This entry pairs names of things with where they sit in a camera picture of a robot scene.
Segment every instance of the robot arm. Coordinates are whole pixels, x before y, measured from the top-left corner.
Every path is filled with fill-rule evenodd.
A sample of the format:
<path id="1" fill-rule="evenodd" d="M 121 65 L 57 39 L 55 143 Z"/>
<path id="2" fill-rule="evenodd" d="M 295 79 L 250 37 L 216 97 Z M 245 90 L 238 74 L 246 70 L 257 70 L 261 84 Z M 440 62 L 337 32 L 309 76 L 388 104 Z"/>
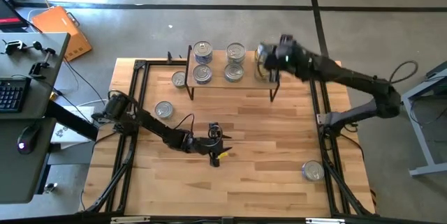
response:
<path id="1" fill-rule="evenodd" d="M 147 110 L 138 108 L 136 102 L 117 91 L 113 94 L 104 111 L 92 115 L 96 121 L 104 119 L 115 122 L 114 129 L 122 134 L 129 135 L 139 126 L 157 134 L 163 140 L 163 143 L 175 151 L 185 153 L 198 153 L 210 156 L 210 165 L 219 167 L 219 156 L 231 149 L 224 148 L 224 138 L 230 138 L 222 134 L 222 129 L 218 123 L 210 123 L 208 137 L 194 137 L 190 130 L 170 128 L 158 119 L 154 118 Z"/>
<path id="2" fill-rule="evenodd" d="M 279 45 L 261 43 L 258 55 L 267 70 L 287 71 L 302 81 L 312 77 L 318 81 L 336 82 L 373 96 L 370 102 L 346 112 L 318 115 L 318 124 L 336 135 L 347 124 L 375 116 L 396 117 L 400 112 L 400 95 L 389 81 L 342 68 L 332 59 L 306 50 L 292 36 L 281 36 Z"/>

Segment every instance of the computer mouse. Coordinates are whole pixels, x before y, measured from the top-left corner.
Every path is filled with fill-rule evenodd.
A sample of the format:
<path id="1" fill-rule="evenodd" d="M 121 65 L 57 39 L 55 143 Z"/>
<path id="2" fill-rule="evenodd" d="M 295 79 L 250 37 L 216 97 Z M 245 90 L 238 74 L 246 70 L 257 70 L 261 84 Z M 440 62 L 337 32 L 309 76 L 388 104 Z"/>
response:
<path id="1" fill-rule="evenodd" d="M 23 129 L 17 139 L 17 150 L 20 154 L 30 154 L 36 146 L 38 132 L 41 129 L 39 124 L 32 124 Z"/>

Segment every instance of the orange box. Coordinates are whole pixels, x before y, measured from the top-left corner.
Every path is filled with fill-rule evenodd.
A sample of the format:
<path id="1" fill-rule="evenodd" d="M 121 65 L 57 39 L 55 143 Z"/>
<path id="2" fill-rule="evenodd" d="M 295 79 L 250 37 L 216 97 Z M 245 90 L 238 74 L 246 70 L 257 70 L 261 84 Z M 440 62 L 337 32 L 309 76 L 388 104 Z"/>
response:
<path id="1" fill-rule="evenodd" d="M 91 50 L 89 41 L 79 30 L 79 22 L 61 6 L 51 7 L 49 10 L 33 17 L 33 24 L 43 32 L 67 32 L 71 35 L 65 57 L 68 61 Z"/>

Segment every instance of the gray floor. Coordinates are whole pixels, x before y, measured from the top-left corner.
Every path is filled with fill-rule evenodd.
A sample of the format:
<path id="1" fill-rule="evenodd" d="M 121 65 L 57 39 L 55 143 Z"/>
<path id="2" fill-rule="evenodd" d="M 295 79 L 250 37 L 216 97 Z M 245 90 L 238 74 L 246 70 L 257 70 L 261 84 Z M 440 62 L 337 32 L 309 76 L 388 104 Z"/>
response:
<path id="1" fill-rule="evenodd" d="M 52 0 L 92 3 L 194 3 L 309 5 L 310 0 Z M 445 6 L 446 0 L 319 0 L 323 6 Z M 19 12 L 27 17 L 31 8 Z M 95 10 L 73 9 L 81 29 L 94 50 L 73 61 L 78 70 L 102 96 L 108 90 L 117 57 L 164 57 L 186 54 L 198 40 L 223 49 L 237 41 L 254 49 L 262 41 L 277 42 L 281 33 L 291 33 L 311 50 L 319 52 L 314 17 L 307 11 L 222 10 Z M 336 13 L 321 14 L 331 58 L 347 68 L 388 78 L 407 59 L 416 60 L 420 70 L 410 80 L 396 84 L 401 93 L 418 84 L 429 69 L 447 60 L 447 16 L 445 13 Z M 401 75 L 409 69 L 403 68 Z M 73 76 L 63 67 L 58 89 L 66 91 L 75 104 L 96 100 L 82 83 L 76 89 Z M 351 104 L 369 96 L 349 91 Z M 409 168 L 425 165 L 422 151 L 406 113 L 388 119 L 360 123 L 360 143 L 365 151 L 369 183 L 377 193 L 377 211 L 387 217 L 446 222 L 447 172 L 411 178 Z M 447 144 L 432 138 L 440 160 Z M 78 210 L 79 194 L 87 166 L 52 168 L 50 181 L 61 184 L 60 194 L 36 196 L 29 204 L 0 206 L 0 218 L 70 214 Z"/>

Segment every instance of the black keyboard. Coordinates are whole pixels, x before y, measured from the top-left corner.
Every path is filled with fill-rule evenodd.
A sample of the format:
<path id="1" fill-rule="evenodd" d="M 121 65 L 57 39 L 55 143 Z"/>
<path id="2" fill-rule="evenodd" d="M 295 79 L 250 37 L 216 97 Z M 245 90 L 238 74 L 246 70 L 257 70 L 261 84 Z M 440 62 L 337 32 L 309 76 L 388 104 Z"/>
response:
<path id="1" fill-rule="evenodd" d="M 0 77 L 0 113 L 22 110 L 30 82 L 29 77 Z"/>

